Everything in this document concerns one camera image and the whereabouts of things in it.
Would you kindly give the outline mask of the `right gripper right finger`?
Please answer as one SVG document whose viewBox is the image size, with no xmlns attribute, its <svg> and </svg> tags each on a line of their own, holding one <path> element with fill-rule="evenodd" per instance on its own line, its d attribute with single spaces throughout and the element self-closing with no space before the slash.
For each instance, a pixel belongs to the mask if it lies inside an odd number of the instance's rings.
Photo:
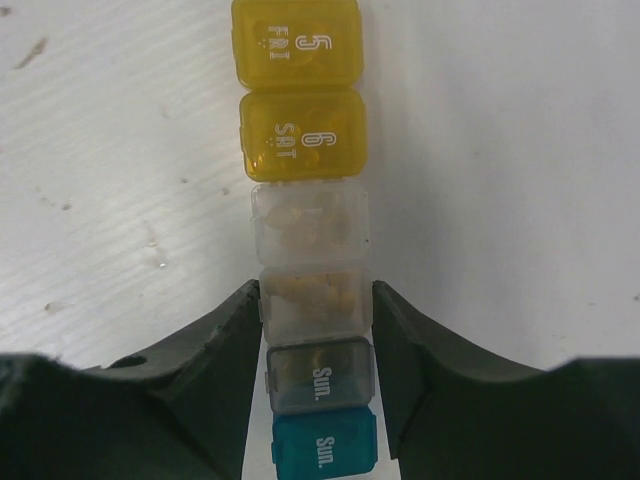
<svg viewBox="0 0 640 480">
<path fill-rule="evenodd" d="M 403 478 L 638 477 L 637 359 L 538 370 L 468 341 L 382 281 L 372 294 L 389 451 Z"/>
</svg>

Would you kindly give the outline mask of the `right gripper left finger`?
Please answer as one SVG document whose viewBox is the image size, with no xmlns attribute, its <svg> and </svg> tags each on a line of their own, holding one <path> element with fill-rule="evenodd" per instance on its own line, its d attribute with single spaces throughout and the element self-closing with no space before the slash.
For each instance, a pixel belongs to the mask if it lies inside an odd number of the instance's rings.
<svg viewBox="0 0 640 480">
<path fill-rule="evenodd" d="M 112 365 L 1 357 L 5 479 L 238 479 L 262 337 L 249 281 Z"/>
</svg>

